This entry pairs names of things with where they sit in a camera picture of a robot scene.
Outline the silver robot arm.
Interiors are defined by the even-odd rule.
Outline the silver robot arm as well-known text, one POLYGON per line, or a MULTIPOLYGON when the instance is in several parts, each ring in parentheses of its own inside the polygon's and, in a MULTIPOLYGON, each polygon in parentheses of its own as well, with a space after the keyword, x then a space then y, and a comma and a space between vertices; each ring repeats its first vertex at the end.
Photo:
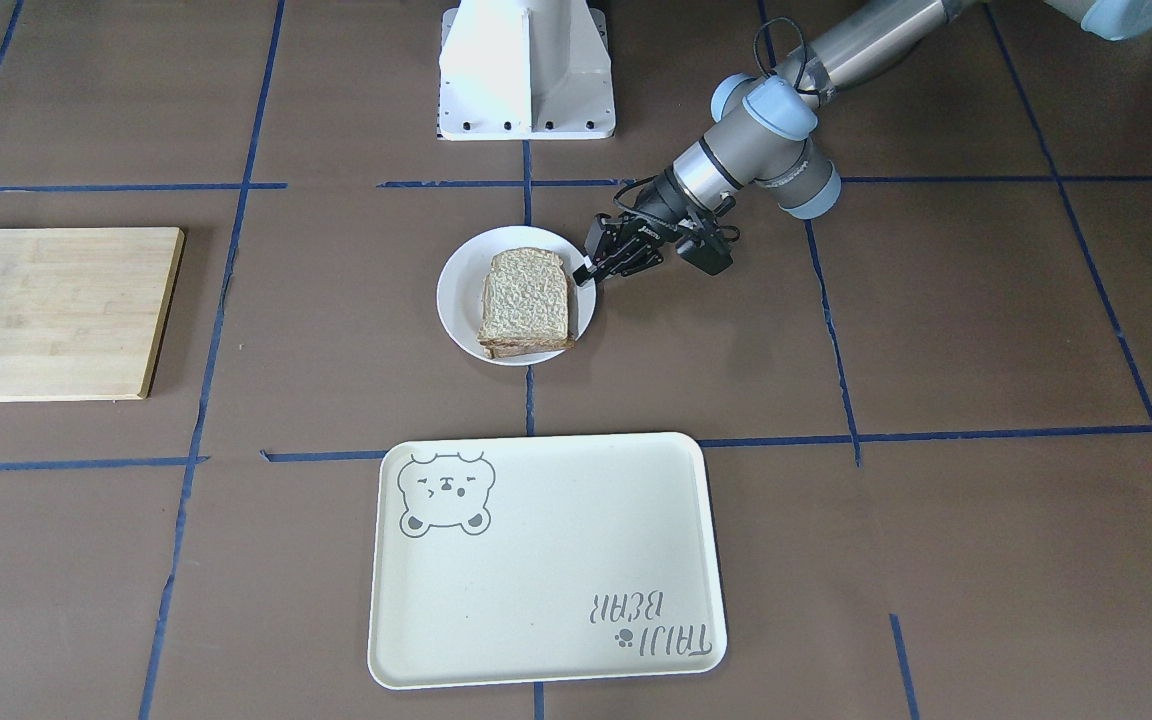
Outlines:
POLYGON ((573 282, 602 282, 653 268, 664 249, 708 275, 732 265, 740 233, 723 223, 736 196, 760 187, 801 220, 838 202, 842 179, 814 145, 818 111, 874 79, 925 36, 955 22, 965 1, 869 1, 814 40, 801 38, 776 67, 733 74, 710 97, 707 132, 653 177, 614 196, 617 215, 594 217, 573 282))

